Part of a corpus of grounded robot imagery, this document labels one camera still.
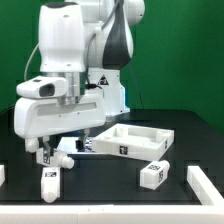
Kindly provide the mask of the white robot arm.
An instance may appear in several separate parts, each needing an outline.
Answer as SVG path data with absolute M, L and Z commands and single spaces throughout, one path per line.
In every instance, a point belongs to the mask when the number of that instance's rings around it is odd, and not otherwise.
M 41 74 L 16 87 L 15 133 L 25 149 L 56 134 L 102 126 L 126 112 L 120 70 L 133 56 L 130 27 L 144 0 L 63 0 L 41 6 L 38 44 Z

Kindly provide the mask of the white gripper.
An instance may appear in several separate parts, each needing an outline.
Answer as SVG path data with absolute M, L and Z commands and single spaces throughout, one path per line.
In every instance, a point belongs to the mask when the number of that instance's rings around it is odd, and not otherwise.
M 89 128 L 102 126 L 105 120 L 102 91 L 89 90 L 73 105 L 59 105 L 56 98 L 20 98 L 15 106 L 14 130 L 23 139 L 41 137 L 42 154 L 50 157 L 54 149 L 49 136 L 80 130 L 76 148 L 87 149 Z

